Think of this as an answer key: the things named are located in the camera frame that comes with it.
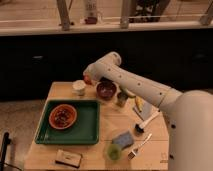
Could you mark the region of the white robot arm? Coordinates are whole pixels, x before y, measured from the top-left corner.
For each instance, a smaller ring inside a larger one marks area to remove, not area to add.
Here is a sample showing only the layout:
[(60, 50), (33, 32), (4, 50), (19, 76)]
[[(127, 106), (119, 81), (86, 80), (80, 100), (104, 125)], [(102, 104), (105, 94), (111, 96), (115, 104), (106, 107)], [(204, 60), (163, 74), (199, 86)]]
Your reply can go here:
[(120, 68), (121, 62), (117, 52), (109, 52), (83, 74), (112, 80), (169, 115), (168, 171), (213, 171), (213, 95), (178, 91)]

